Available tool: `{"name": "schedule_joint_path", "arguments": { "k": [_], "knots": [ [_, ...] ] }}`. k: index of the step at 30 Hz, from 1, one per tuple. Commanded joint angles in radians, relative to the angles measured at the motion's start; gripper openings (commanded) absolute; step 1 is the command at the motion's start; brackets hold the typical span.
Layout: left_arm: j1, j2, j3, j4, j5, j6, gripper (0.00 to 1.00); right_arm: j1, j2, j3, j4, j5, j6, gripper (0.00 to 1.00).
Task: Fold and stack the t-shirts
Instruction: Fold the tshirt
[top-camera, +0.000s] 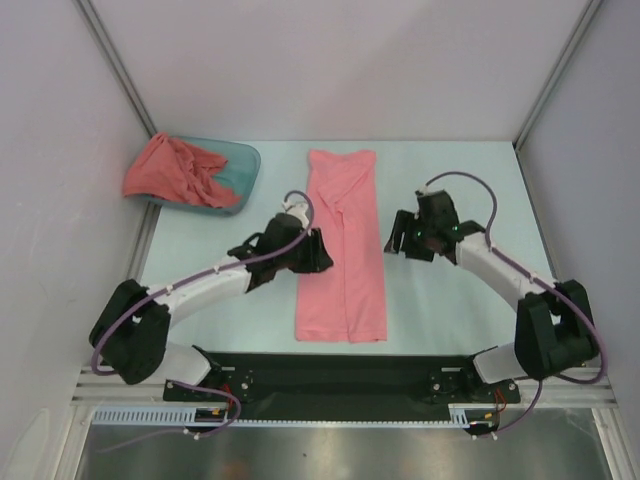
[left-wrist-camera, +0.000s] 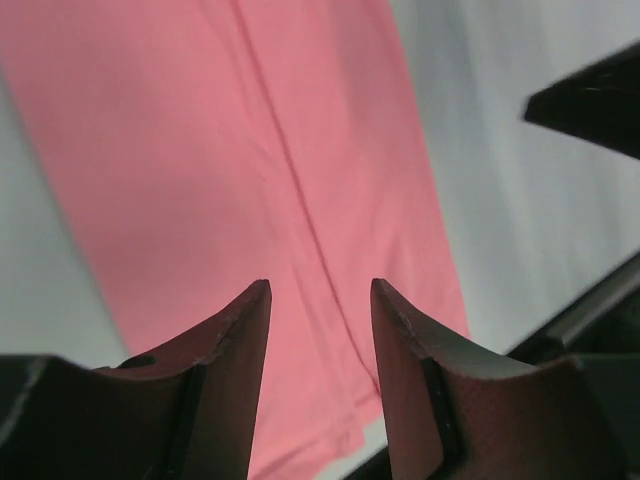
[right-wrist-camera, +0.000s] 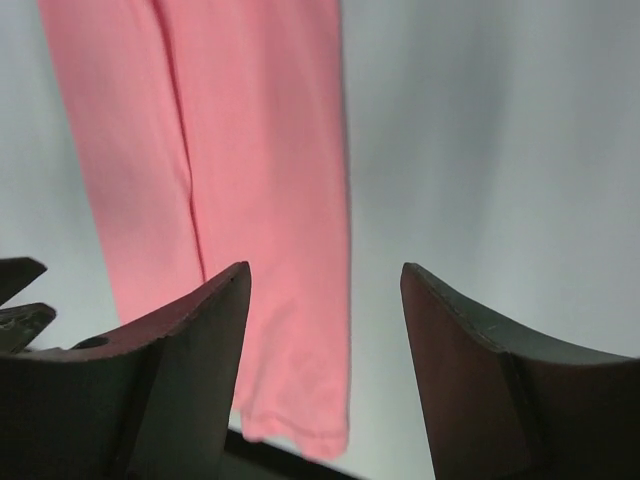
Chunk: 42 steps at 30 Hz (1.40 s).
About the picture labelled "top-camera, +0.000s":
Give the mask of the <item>light pink t shirt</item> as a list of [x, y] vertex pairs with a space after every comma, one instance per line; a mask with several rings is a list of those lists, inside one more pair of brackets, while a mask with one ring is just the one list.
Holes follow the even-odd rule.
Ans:
[[376, 153], [309, 152], [307, 195], [333, 266], [299, 278], [295, 338], [370, 343], [387, 339]]

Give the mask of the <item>teal plastic bin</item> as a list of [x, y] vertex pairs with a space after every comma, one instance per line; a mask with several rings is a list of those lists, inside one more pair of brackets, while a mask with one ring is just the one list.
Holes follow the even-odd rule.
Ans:
[[221, 154], [227, 159], [227, 165], [220, 173], [216, 173], [213, 179], [222, 186], [231, 188], [236, 195], [240, 196], [240, 201], [228, 208], [212, 208], [172, 202], [148, 194], [137, 194], [134, 198], [161, 207], [210, 216], [230, 217], [240, 213], [253, 192], [261, 167], [260, 153], [254, 147], [238, 142], [190, 136], [179, 136], [179, 139], [204, 150]]

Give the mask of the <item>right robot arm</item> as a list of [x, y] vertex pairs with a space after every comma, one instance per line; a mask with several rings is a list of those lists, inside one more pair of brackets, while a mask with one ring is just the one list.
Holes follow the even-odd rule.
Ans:
[[446, 191], [416, 197], [417, 211], [397, 211], [385, 252], [426, 262], [444, 257], [483, 281], [516, 315], [513, 341], [475, 354], [473, 369], [461, 376], [469, 399], [486, 400], [503, 380], [543, 381], [600, 355], [588, 295], [579, 282], [546, 280], [508, 257], [488, 225], [460, 221]]

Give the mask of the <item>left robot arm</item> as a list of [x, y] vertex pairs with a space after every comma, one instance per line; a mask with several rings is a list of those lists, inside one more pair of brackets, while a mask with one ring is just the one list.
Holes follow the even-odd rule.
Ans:
[[91, 369], [127, 385], [156, 376], [210, 399], [224, 382], [221, 365], [196, 345], [171, 342], [171, 329], [218, 301], [261, 287], [282, 270], [318, 274], [333, 264], [320, 228], [297, 214], [278, 213], [263, 232], [228, 250], [207, 270], [164, 287], [134, 279], [120, 283], [89, 335]]

